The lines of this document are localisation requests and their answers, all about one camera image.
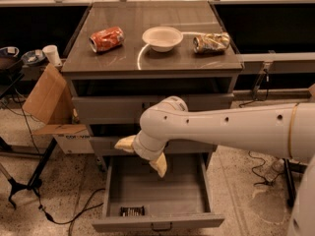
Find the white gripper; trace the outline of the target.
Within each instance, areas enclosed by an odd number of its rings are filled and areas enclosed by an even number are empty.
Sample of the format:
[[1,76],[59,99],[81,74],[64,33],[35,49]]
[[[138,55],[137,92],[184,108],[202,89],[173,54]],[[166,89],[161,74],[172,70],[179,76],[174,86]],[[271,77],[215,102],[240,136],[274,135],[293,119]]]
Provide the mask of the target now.
[[150,166],[163,178],[167,170],[167,162],[163,153],[166,141],[159,140],[140,131],[136,136],[129,136],[120,139],[116,144],[116,149],[126,152],[135,152],[141,158],[150,162]]

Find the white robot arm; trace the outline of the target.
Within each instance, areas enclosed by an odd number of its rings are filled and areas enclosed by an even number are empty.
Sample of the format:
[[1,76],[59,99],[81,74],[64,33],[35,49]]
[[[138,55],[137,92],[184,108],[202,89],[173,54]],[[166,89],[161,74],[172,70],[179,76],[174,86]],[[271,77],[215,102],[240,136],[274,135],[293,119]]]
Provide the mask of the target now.
[[308,164],[293,205],[287,236],[315,236],[315,103],[190,112],[178,96],[147,109],[141,131],[115,147],[135,152],[159,176],[166,172],[164,148],[189,140],[252,150]]

